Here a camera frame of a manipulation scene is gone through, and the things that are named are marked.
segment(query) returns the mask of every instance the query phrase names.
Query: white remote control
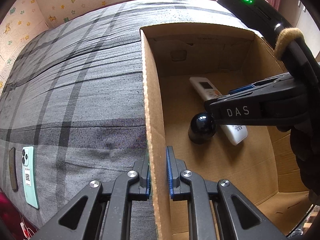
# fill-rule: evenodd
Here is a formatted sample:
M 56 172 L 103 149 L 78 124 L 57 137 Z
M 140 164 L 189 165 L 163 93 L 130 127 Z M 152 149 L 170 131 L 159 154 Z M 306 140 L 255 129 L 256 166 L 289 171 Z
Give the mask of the white remote control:
M 207 101 L 209 99 L 214 99 L 222 96 L 219 90 L 207 78 L 190 77 L 189 80 L 192 86 L 201 96 L 203 101 Z M 248 136 L 247 128 L 244 125 L 228 124 L 228 125 L 220 125 L 220 127 L 233 145 L 237 145 L 244 138 Z

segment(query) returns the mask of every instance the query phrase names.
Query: bed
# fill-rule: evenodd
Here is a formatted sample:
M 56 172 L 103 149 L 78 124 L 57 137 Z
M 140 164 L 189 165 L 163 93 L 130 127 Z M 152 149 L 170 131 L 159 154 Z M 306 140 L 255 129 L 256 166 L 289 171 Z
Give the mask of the bed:
M 41 33 L 14 63 L 0 98 L 0 188 L 36 227 L 93 179 L 143 159 L 146 131 L 139 28 L 203 22 L 246 28 L 210 0 L 135 0 Z M 10 184 L 8 152 L 33 145 L 40 209 Z M 131 239 L 156 239 L 152 201 L 132 205 Z

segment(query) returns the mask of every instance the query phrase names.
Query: white lettering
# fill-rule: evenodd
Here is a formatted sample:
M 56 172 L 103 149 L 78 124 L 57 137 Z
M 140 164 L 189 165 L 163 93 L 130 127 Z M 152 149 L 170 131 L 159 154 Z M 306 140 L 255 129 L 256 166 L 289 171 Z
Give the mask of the white lettering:
M 238 114 L 241 115 L 240 112 L 239 112 L 239 110 L 238 110 L 238 108 L 236 108 L 236 116 L 237 116 Z
M 231 109 L 227 109 L 227 112 L 228 112 L 228 115 L 229 115 L 229 116 L 232 116 L 232 111 L 231 111 Z
M 248 115 L 248 114 L 249 114 L 249 110 L 247 110 L 247 106 L 244 106 L 244 107 L 243 107 L 243 111 L 244 111 L 244 114 L 245 114 L 245 115 Z

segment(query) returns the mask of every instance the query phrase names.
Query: cardboard box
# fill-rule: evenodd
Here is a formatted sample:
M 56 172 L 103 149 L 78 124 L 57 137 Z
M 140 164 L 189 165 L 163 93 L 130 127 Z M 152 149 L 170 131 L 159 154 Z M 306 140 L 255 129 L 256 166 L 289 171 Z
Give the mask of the cardboard box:
M 286 72 L 254 32 L 224 25 L 175 23 L 141 29 L 143 86 L 153 206 L 160 240 L 188 239 L 187 202 L 169 200 L 165 147 L 204 179 L 229 179 L 284 234 L 310 207 L 289 133 L 248 126 L 233 146 L 218 128 L 203 145 L 188 138 L 192 117 L 204 111 L 190 76 L 208 78 L 222 94 Z

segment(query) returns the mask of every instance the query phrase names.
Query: mint green smartphone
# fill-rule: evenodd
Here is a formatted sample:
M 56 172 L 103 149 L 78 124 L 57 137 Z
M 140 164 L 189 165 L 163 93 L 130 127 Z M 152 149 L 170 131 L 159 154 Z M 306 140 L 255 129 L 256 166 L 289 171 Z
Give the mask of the mint green smartphone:
M 22 178 L 24 195 L 27 203 L 38 209 L 39 202 L 36 190 L 33 146 L 22 148 Z

